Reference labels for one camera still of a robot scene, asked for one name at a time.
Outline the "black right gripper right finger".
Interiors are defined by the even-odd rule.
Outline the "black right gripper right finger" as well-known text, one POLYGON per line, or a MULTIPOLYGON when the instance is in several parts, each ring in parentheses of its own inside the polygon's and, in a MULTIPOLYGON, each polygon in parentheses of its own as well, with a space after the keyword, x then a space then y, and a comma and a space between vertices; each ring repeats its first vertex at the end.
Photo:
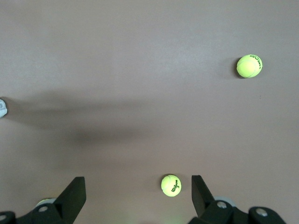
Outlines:
POLYGON ((197 216, 191 224, 231 224, 234 209, 223 200, 215 200, 200 175, 192 176, 192 202, 197 216))

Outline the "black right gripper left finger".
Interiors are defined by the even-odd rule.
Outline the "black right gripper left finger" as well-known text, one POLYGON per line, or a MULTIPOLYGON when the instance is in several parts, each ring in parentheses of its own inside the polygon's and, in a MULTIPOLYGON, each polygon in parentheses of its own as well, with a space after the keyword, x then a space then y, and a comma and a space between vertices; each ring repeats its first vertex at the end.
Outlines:
POLYGON ((17 224, 72 224, 86 202, 85 178, 76 177, 53 203, 35 207, 17 224))

